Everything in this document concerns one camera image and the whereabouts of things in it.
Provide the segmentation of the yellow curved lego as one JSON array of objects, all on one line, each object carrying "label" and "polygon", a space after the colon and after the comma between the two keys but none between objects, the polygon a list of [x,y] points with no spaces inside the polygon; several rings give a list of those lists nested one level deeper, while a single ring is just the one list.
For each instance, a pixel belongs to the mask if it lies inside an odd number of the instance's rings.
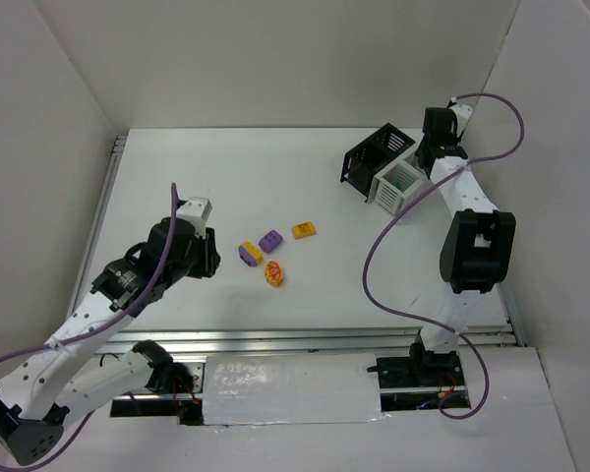
[{"label": "yellow curved lego", "polygon": [[292,227],[291,232],[296,240],[300,240],[317,234],[316,227],[311,221],[296,224]]}]

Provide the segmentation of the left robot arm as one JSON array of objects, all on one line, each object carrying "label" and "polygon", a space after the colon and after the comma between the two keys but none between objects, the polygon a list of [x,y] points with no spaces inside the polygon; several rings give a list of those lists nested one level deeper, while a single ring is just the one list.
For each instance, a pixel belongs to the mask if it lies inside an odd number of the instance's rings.
[{"label": "left robot arm", "polygon": [[194,376],[153,340],[135,344],[115,362],[80,369],[116,332],[184,277],[215,274],[215,234],[200,216],[166,217],[146,241],[107,264],[73,314],[40,346],[15,352],[23,363],[0,379],[0,443],[22,471],[54,460],[65,430],[83,424],[117,395],[145,388],[192,392]]}]

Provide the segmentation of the purple and yellow lego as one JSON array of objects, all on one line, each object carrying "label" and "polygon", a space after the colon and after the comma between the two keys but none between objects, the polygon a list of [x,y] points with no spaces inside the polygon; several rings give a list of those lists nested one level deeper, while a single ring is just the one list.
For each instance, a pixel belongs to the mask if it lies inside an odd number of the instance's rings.
[{"label": "purple and yellow lego", "polygon": [[249,241],[244,241],[239,245],[238,255],[244,264],[250,267],[260,265],[264,259],[260,250]]}]

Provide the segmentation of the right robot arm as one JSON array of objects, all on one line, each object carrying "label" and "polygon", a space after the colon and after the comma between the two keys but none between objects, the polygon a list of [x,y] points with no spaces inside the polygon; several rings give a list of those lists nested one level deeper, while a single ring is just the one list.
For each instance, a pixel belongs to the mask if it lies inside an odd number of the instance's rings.
[{"label": "right robot arm", "polygon": [[424,325],[409,351],[411,373],[424,384],[451,376],[458,367],[458,334],[484,295],[505,279],[510,261],[515,217],[489,200],[460,145],[471,114],[458,103],[428,107],[416,150],[420,169],[451,214],[439,262],[448,293],[436,322]]}]

